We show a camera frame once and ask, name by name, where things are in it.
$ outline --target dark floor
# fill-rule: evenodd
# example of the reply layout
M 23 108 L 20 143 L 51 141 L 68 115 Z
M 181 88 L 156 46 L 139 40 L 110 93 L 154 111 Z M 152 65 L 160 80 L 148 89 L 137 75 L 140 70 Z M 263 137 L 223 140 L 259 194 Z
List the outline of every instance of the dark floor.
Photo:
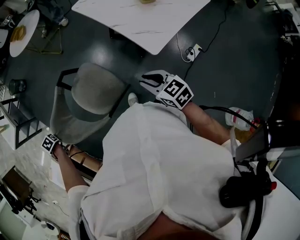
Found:
M 207 53 L 199 55 L 187 77 L 195 103 L 236 106 L 253 110 L 255 116 L 269 115 L 270 98 L 280 68 L 276 51 L 278 32 L 273 17 L 263 11 L 263 5 L 261 1 L 254 9 L 248 9 L 241 1 L 229 8 L 227 21 L 217 38 Z M 189 21 L 179 32 L 181 49 L 196 43 L 206 49 L 224 19 L 225 7 L 226 1 L 212 0 Z M 41 55 L 25 50 L 10 59 L 6 76 L 6 82 L 12 78 L 27 80 L 28 89 L 21 99 L 46 125 L 52 112 L 54 87 L 62 70 L 77 68 L 84 62 L 97 63 L 130 83 L 140 102 L 146 102 L 153 100 L 153 96 L 139 86 L 137 75 L 164 69 L 183 78 L 189 67 L 181 60 L 176 36 L 159 55 L 147 54 L 141 59 L 133 43 L 111 40 L 108 28 L 102 24 L 72 11 L 67 17 L 70 23 L 62 30 L 62 55 Z M 34 38 L 38 43 L 43 41 L 38 35 Z M 102 139 L 127 107 L 124 99 L 110 124 L 78 144 L 79 148 L 102 157 Z M 211 114 L 225 123 L 223 113 Z

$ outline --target white shirt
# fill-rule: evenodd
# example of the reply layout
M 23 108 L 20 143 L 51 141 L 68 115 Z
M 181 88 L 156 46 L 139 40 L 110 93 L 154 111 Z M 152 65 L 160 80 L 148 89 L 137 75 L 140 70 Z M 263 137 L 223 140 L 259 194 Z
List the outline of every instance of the white shirt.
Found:
M 104 138 L 103 166 L 91 186 L 68 193 L 71 239 L 82 208 L 97 240 L 135 240 L 161 212 L 219 239 L 240 240 L 242 208 L 226 209 L 218 198 L 234 173 L 230 142 L 224 146 L 194 135 L 174 108 L 134 104 Z

